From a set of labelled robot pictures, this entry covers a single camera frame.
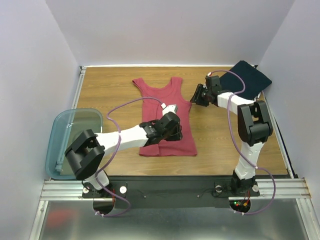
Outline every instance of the translucent plastic bin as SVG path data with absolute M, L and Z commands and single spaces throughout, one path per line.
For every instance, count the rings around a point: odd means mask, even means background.
M 54 120 L 45 160 L 45 171 L 53 179 L 72 180 L 75 176 L 65 157 L 67 147 L 84 130 L 101 133 L 103 117 L 93 108 L 66 110 Z

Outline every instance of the wooden table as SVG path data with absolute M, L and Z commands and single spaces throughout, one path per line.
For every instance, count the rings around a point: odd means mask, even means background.
M 181 93 L 190 100 L 197 84 L 205 82 L 205 75 L 214 70 L 228 67 L 89 67 L 78 100 L 78 108 L 94 108 L 104 116 L 103 132 L 116 131 L 116 127 L 105 116 L 114 107 L 141 97 L 140 91 L 132 83 L 133 79 L 142 77 L 151 87 L 162 88 L 168 84 L 170 77 L 183 78 Z M 111 115 L 121 129 L 131 128 L 142 121 L 142 102 L 138 101 L 116 110 Z M 176 176 L 176 175 L 231 175 L 235 169 L 239 154 L 231 141 L 227 111 L 210 105 L 203 107 L 192 105 L 190 126 L 197 147 L 197 156 L 139 156 L 138 148 L 130 148 L 117 153 L 113 162 L 107 167 L 109 175 L 135 176 Z M 237 116 L 231 113 L 233 132 L 237 143 Z M 105 156 L 101 166 L 107 162 Z M 258 160 L 260 167 L 267 168 L 272 174 L 287 174 L 282 154 L 275 134 L 264 145 Z

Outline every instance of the white wall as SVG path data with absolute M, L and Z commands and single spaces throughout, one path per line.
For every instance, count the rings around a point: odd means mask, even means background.
M 77 61 L 258 64 L 294 0 L 46 0 Z
M 0 2 L 0 238 L 29 239 L 53 121 L 78 64 L 44 0 Z
M 259 69 L 293 168 L 305 177 L 320 218 L 320 1 L 296 0 Z

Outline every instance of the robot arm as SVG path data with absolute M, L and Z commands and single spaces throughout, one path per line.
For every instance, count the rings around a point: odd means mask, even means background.
M 107 174 L 100 171 L 96 176 L 96 172 L 104 155 L 109 155 L 116 150 L 119 135 L 121 137 L 119 151 L 158 144 L 161 140 L 181 140 L 182 133 L 180 119 L 176 115 L 177 110 L 176 105 L 168 105 L 162 110 L 161 119 L 142 122 L 121 133 L 115 131 L 95 134 L 91 129 L 85 130 L 64 153 L 75 178 L 90 182 L 97 190 L 102 189 L 97 179 L 104 187 L 108 186 L 110 181 Z
M 191 102 L 205 107 L 212 103 L 227 109 L 231 95 L 232 92 L 222 90 L 218 76 L 206 76 L 205 85 L 198 84 Z M 243 157 L 256 166 L 273 127 L 264 101 L 254 102 L 234 95 L 229 110 L 237 115 L 238 134 L 242 141 L 239 161 L 232 174 L 231 189 L 235 193 L 243 193 L 255 184 L 256 175 L 256 169 Z

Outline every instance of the navy blue cloth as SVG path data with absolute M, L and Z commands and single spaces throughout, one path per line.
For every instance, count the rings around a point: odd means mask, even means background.
M 246 61 L 239 61 L 230 69 L 230 71 L 243 79 L 245 91 L 238 94 L 238 96 L 244 99 L 253 100 L 261 91 L 272 83 L 272 81 L 262 72 L 258 71 Z M 220 77 L 220 84 L 223 90 L 229 90 L 233 93 L 243 89 L 241 81 L 228 72 Z

